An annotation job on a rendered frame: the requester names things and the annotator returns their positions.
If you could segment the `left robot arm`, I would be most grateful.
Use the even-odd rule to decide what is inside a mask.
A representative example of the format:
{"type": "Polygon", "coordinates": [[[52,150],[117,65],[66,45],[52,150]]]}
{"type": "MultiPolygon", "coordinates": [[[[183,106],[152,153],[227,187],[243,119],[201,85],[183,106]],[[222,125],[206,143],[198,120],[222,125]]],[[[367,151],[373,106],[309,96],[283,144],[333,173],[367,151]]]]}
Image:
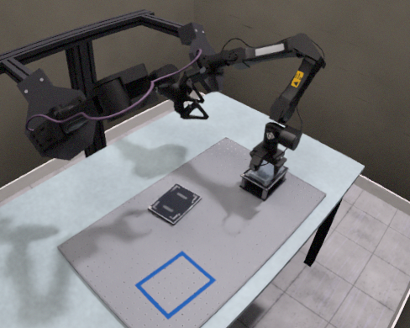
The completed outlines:
{"type": "Polygon", "coordinates": [[[202,67],[207,68],[207,73],[224,73],[224,68],[229,65],[242,70],[250,68],[256,63],[292,57],[304,58],[285,91],[272,104],[269,119],[276,121],[276,123],[265,124],[264,132],[264,139],[267,142],[275,143],[278,139],[278,144],[288,147],[299,130],[287,125],[286,122],[294,114],[299,98],[314,75],[320,70],[318,68],[324,69],[326,67],[325,61],[322,64],[323,57],[306,34],[296,34],[291,39],[269,45],[222,50],[213,56],[200,55],[199,60],[202,67]],[[322,61],[320,62],[320,60],[322,61]],[[219,70],[219,68],[221,69],[219,70]],[[285,127],[280,126],[280,124],[285,127]]]}

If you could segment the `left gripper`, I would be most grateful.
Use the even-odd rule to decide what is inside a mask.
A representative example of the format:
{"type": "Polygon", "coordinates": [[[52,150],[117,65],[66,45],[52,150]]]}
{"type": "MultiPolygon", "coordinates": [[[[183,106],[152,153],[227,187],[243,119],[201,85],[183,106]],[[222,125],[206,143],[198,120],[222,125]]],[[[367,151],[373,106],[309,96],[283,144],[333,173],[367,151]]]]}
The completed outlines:
{"type": "Polygon", "coordinates": [[[263,138],[263,141],[261,141],[261,143],[259,143],[256,147],[254,147],[253,150],[250,152],[250,156],[252,158],[250,163],[253,165],[259,166],[262,158],[264,161],[269,162],[273,160],[274,158],[276,158],[277,156],[279,156],[274,161],[270,162],[270,164],[274,165],[274,177],[275,177],[276,174],[279,172],[280,168],[287,161],[287,159],[283,157],[285,155],[285,151],[283,152],[283,150],[278,148],[279,144],[277,142],[269,143],[264,138],[263,138]],[[264,141],[264,145],[262,145],[263,141],[264,141]],[[281,152],[283,153],[280,154],[281,152]]]}

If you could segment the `blue rectangular tape outline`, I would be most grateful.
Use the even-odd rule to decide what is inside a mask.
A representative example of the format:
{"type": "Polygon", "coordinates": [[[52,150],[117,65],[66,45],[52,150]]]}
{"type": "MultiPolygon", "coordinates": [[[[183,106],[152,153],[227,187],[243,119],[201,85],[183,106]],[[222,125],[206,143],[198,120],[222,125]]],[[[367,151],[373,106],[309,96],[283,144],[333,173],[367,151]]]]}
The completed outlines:
{"type": "Polygon", "coordinates": [[[202,291],[208,288],[212,283],[214,283],[216,279],[214,279],[210,274],[208,274],[204,269],[202,269],[197,263],[195,263],[184,251],[181,251],[179,254],[174,256],[170,261],[166,262],[164,265],[153,271],[150,275],[146,278],[142,279],[140,282],[136,283],[135,286],[137,289],[167,318],[170,319],[175,313],[177,313],[180,309],[190,303],[193,299],[195,299],[202,291]],[[191,297],[185,300],[182,304],[177,306],[172,312],[169,314],[140,286],[150,278],[154,277],[158,272],[163,270],[165,267],[169,266],[173,263],[177,258],[184,256],[194,267],[196,267],[201,273],[203,273],[207,278],[210,279],[208,283],[202,286],[196,293],[194,293],[191,297]]]}

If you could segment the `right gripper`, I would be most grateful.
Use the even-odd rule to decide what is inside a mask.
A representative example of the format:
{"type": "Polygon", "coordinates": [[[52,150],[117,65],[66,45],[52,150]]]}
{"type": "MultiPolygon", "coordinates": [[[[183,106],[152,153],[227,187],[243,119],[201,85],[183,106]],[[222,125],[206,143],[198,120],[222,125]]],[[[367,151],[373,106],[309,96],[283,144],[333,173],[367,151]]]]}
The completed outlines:
{"type": "Polygon", "coordinates": [[[183,74],[184,75],[179,80],[180,83],[177,82],[173,85],[166,87],[165,91],[161,94],[161,96],[171,100],[174,103],[174,110],[176,111],[176,113],[180,115],[180,118],[207,120],[209,116],[200,105],[200,103],[204,103],[205,100],[202,97],[201,93],[197,90],[196,86],[192,84],[192,81],[188,81],[189,78],[200,74],[198,67],[196,66],[188,71],[185,70],[183,74]],[[191,98],[191,96],[189,96],[193,90],[200,99],[191,98]],[[192,102],[192,104],[188,104],[186,107],[184,107],[185,101],[190,101],[192,102]],[[193,109],[196,108],[203,114],[203,116],[191,114],[193,109]]]}

